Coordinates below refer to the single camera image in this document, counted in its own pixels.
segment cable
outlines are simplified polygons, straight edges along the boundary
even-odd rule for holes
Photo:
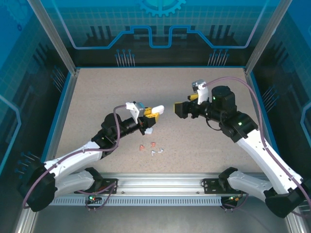
[[[276,162],[276,164],[285,172],[285,174],[297,185],[297,187],[300,189],[300,191],[302,192],[302,194],[305,196],[309,207],[311,209],[311,200],[307,194],[307,192],[304,190],[304,188],[300,185],[300,183],[291,175],[291,173],[289,171],[286,170],[286,168],[280,163],[279,160],[277,160],[277,158],[272,154],[272,152],[269,150],[269,148],[267,147],[266,141],[264,139],[264,135],[263,135],[263,123],[262,123],[262,116],[261,116],[261,107],[259,105],[259,101],[258,98],[255,94],[255,92],[253,91],[253,89],[243,80],[236,78],[236,77],[221,77],[221,78],[217,78],[213,81],[208,82],[207,84],[205,84],[203,87],[205,86],[209,86],[211,84],[217,83],[219,81],[223,81],[223,80],[236,80],[240,83],[242,83],[244,86],[246,86],[248,88],[248,90],[250,91],[250,93],[252,94],[253,98],[255,99],[256,105],[257,105],[257,109],[259,111],[259,131],[260,131],[260,137],[261,137],[261,142],[263,144],[264,149],[268,152],[268,154],[271,156],[271,158]]]
[[[72,156],[74,156],[76,154],[84,153],[84,152],[88,152],[88,151],[101,151],[101,152],[113,151],[113,150],[115,150],[119,146],[121,133],[120,133],[120,126],[119,126],[119,121],[118,121],[116,110],[119,109],[119,108],[123,108],[123,107],[126,107],[126,104],[117,106],[117,107],[115,107],[113,109],[113,116],[115,117],[115,121],[116,121],[116,125],[117,125],[117,141],[116,141],[116,144],[114,145],[114,147],[112,147],[110,149],[85,149],[85,150],[78,150],[78,151],[75,151],[73,153],[68,154],[67,156],[65,156],[61,160],[57,161],[49,169],[47,169],[45,172],[43,172],[42,175],[30,187],[30,189],[28,190],[28,192],[27,192],[27,194],[26,194],[26,196],[24,198],[23,204],[22,204],[23,209],[28,209],[29,208],[29,206],[26,206],[27,200],[28,200],[30,194],[32,193],[32,191],[34,190],[34,188],[37,186],[37,184],[43,179],[43,177],[45,177],[51,170],[53,170],[55,167],[60,165],[66,159],[68,159],[68,158],[70,158],[70,157],[72,157]]]
[[[220,130],[222,130],[222,129],[215,129],[215,128],[211,127],[211,125],[209,124],[208,120],[206,121],[206,124],[207,124],[212,130],[215,130],[215,131],[220,131]]]
[[[234,205],[230,205],[230,204],[225,204],[226,206],[229,207],[234,207]],[[247,211],[247,210],[243,210],[243,209],[239,209],[240,211],[250,215],[251,217],[253,217],[264,229],[267,230],[267,232],[273,233],[269,228],[267,228],[264,223],[262,221],[260,221],[255,215],[253,215],[251,212]]]
[[[245,205],[245,203],[246,203],[246,201],[247,201],[247,199],[248,199],[248,196],[249,196],[249,194],[248,193],[246,193],[246,195],[245,195],[245,199],[242,201],[242,203],[239,205],[239,206],[233,206],[234,207],[234,209],[233,210],[238,210],[238,209],[240,209],[242,206],[244,206]]]
[[[83,191],[78,191],[79,193],[83,193],[83,194],[90,194],[90,195],[97,195],[97,194],[100,194],[100,193],[102,193],[102,192],[104,192],[104,191],[106,191],[106,190],[108,190],[109,188],[111,188],[112,187],[112,189],[110,190],[110,192],[109,192],[109,195],[108,195],[108,197],[106,198],[106,200],[102,203],[102,205],[101,206],[99,206],[99,207],[94,207],[94,211],[96,211],[96,210],[100,210],[100,209],[102,209],[106,204],[107,204],[107,202],[108,202],[108,200],[109,200],[109,198],[110,198],[110,196],[111,196],[111,194],[112,194],[112,192],[113,192],[113,189],[114,189],[114,186],[116,185],[116,183],[112,183],[111,185],[109,185],[107,188],[104,188],[103,190],[101,190],[101,191],[99,191],[99,192],[95,192],[95,193],[86,193],[86,192],[83,192]],[[87,203],[86,203],[86,208],[88,208],[88,210],[90,211],[91,210],[91,208],[87,205]]]

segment speckled tabletop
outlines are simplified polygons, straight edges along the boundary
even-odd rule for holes
[[[242,172],[261,172],[245,151],[221,132],[210,129],[202,117],[180,119],[173,112],[175,102],[187,101],[193,93],[193,81],[209,82],[223,76],[245,81],[242,68],[81,69],[56,156],[89,141],[115,106],[141,101],[148,107],[165,106],[153,134],[134,132],[122,138],[117,150],[91,164],[99,172],[222,172],[230,166]],[[226,81],[217,85],[228,85],[236,95],[238,110],[257,122],[249,91],[242,84]],[[122,120],[131,117],[128,110],[118,113]],[[163,148],[164,152],[152,157],[151,142],[156,142],[154,150]],[[139,151],[140,144],[145,146],[143,151]]]

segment small object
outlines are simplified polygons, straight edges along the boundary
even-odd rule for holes
[[[159,106],[151,109],[151,114],[159,113],[161,115],[163,112],[164,112],[164,106],[163,105],[159,105]]]
[[[152,134],[153,131],[153,128],[148,128],[145,130],[145,134]]]

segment aluminum frame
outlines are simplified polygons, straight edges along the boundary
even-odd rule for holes
[[[56,48],[59,56],[63,60],[66,68],[71,74],[75,75],[77,68],[73,63],[73,60],[71,59],[62,39],[60,38],[56,28],[54,27],[41,1],[40,0],[27,0],[27,1],[30,4],[31,8],[33,9],[37,18],[39,19],[43,29],[47,33],[54,47]]]
[[[253,68],[255,67],[257,61],[259,60],[260,56],[262,55],[264,49],[266,48],[267,44],[269,43],[271,37],[273,36],[276,28],[278,27],[279,23],[283,19],[288,7],[292,3],[292,0],[280,0],[276,10],[273,12],[271,19],[269,20],[266,29],[263,31],[256,47],[250,56],[246,66],[246,74],[249,75]]]

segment glass panel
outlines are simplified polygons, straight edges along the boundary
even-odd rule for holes
[[[309,0],[293,1],[254,68],[281,157],[311,177]]]
[[[8,233],[21,211],[19,180],[43,153],[68,71],[27,1],[0,1],[0,32],[0,232]]]
[[[244,66],[279,0],[43,0],[77,66]]]

